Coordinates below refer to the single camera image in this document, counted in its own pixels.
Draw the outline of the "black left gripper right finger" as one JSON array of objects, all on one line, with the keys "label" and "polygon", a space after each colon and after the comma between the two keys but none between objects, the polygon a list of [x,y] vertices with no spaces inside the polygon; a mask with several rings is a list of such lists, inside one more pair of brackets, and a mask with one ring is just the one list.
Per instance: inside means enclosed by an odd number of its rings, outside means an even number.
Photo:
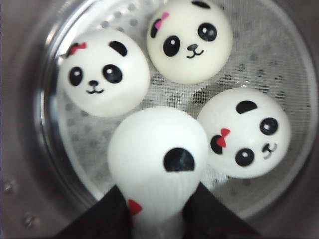
[{"label": "black left gripper right finger", "polygon": [[261,234],[220,202],[202,183],[182,210],[185,239],[246,239]]}]

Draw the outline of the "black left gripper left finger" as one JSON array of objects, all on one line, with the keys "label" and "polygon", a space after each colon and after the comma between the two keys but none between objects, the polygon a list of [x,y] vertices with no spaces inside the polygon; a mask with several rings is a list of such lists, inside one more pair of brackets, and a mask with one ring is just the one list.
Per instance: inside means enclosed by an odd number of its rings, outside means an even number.
[{"label": "black left gripper left finger", "polygon": [[129,210],[117,186],[58,232],[55,239],[131,239]]}]

